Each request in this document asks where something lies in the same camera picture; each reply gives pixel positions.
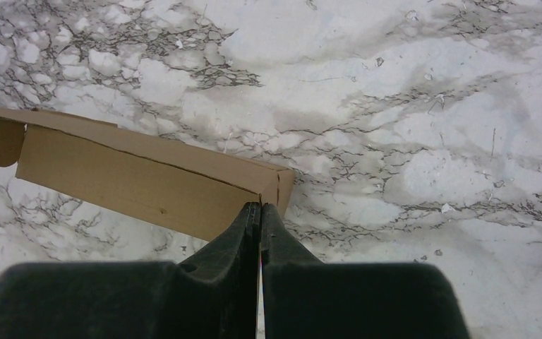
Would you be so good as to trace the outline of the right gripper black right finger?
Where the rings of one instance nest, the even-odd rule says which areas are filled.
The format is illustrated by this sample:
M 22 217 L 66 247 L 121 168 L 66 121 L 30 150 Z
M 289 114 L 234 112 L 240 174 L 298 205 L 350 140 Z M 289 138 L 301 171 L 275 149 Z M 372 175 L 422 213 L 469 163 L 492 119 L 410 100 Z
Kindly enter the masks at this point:
M 424 263 L 323 263 L 261 211 L 267 338 L 468 338 L 454 290 Z

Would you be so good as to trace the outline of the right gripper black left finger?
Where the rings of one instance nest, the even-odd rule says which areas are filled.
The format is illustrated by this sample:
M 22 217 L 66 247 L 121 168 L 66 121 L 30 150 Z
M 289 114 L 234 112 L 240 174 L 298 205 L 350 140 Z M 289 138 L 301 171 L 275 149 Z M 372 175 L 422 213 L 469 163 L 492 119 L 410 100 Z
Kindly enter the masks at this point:
M 0 275 L 0 338 L 254 338 L 259 203 L 180 263 L 43 262 Z

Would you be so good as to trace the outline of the brown cardboard box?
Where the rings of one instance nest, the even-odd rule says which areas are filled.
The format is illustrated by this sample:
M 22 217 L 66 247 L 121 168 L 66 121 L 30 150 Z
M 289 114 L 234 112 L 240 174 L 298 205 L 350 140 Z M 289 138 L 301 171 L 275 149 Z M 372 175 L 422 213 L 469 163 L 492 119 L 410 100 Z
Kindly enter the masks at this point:
M 248 202 L 284 214 L 292 169 L 115 124 L 0 108 L 0 167 L 88 203 L 210 241 Z

